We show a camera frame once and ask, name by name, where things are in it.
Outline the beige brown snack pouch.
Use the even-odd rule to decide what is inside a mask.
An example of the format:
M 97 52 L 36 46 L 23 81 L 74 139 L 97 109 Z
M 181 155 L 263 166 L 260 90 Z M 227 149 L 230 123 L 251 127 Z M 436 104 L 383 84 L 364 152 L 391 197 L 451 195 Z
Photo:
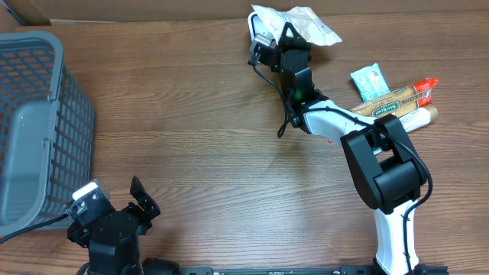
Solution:
M 289 11 L 278 11 L 261 5 L 251 7 L 272 33 L 276 42 L 279 41 L 286 22 L 291 22 L 308 43 L 324 47 L 342 42 L 342 39 L 325 25 L 310 7 L 296 6 Z

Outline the teal snack packet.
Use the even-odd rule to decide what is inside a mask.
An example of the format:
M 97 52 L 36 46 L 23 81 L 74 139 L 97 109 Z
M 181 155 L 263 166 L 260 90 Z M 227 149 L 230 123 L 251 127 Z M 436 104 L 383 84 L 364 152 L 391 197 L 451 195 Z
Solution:
M 377 63 L 366 66 L 350 74 L 363 102 L 368 102 L 390 93 Z

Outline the orange spaghetti package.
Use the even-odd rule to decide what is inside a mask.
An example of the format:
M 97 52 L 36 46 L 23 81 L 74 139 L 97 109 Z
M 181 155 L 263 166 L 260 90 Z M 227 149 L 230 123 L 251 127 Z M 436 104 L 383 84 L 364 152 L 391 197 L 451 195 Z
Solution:
M 438 82 L 436 78 L 426 78 L 411 86 L 396 89 L 386 95 L 364 102 L 347 110 L 346 113 L 370 125 L 375 119 L 386 115 L 394 115 L 400 119 L 417 108 L 433 104 L 432 90 Z M 334 113 L 333 111 L 338 108 L 336 104 L 331 103 L 329 107 L 330 110 L 325 112 L 326 125 L 319 128 L 319 133 L 327 137 L 330 142 L 338 143 L 340 137 L 364 128 L 364 125 Z

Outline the white tube with gold cap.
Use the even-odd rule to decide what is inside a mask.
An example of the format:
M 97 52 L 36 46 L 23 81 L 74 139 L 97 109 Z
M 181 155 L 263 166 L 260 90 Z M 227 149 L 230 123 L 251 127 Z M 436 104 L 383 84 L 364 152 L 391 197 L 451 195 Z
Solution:
M 428 104 L 400 117 L 400 122 L 406 132 L 411 132 L 429 125 L 434 122 L 437 117 L 437 108 L 433 104 Z

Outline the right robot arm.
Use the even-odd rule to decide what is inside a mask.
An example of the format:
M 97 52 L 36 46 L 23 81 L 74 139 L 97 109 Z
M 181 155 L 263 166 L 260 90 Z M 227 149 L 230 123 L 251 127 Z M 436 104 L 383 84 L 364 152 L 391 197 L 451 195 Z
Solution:
M 282 137 L 287 125 L 292 125 L 339 143 L 358 195 L 374 211 L 376 273 L 419 273 L 413 216 L 429 198 L 421 193 L 421 187 L 432 185 L 431 174 L 399 118 L 355 114 L 315 88 L 310 51 L 310 43 L 291 23 L 283 26 L 279 40 L 260 34 L 253 39 L 249 64 L 269 66 L 280 78 L 272 85 L 285 114 L 277 135 Z

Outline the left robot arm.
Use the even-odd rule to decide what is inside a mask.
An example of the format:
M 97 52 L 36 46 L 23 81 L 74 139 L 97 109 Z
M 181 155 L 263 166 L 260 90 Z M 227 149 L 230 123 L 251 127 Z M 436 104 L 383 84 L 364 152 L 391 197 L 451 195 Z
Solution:
M 79 268 L 78 274 L 181 273 L 180 265 L 173 261 L 141 259 L 140 236 L 147 234 L 152 220 L 160 215 L 160 208 L 136 176 L 131 180 L 130 194 L 136 202 L 129 202 L 122 210 L 113 207 L 97 180 L 72 194 L 66 213 L 73 222 L 67 229 L 67 238 L 89 252 L 89 261 Z

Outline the white barcode scanner stand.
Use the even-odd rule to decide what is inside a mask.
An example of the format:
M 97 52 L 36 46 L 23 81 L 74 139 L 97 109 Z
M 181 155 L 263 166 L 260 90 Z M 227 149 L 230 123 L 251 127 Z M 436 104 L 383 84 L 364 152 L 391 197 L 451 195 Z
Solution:
M 253 40 L 257 34 L 259 34 L 271 41 L 275 41 L 274 36 L 265 27 L 263 21 L 259 18 L 256 11 L 253 11 L 248 16 L 248 29 L 251 36 L 251 40 Z

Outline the grey plastic shopping basket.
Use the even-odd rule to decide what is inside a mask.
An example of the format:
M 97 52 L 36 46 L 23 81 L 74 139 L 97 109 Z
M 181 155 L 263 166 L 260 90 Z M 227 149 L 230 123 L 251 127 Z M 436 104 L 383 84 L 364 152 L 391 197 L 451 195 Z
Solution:
M 1 234 L 62 215 L 92 177 L 96 112 L 46 31 L 1 35 Z

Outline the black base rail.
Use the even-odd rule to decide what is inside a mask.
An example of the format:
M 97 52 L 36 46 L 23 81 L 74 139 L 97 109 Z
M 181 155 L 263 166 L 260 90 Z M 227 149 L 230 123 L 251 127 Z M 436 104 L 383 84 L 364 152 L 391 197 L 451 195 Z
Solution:
M 371 275 L 381 274 L 372 265 L 346 265 L 338 268 L 298 268 L 298 269 L 224 269 L 211 267 L 181 268 L 184 275 Z

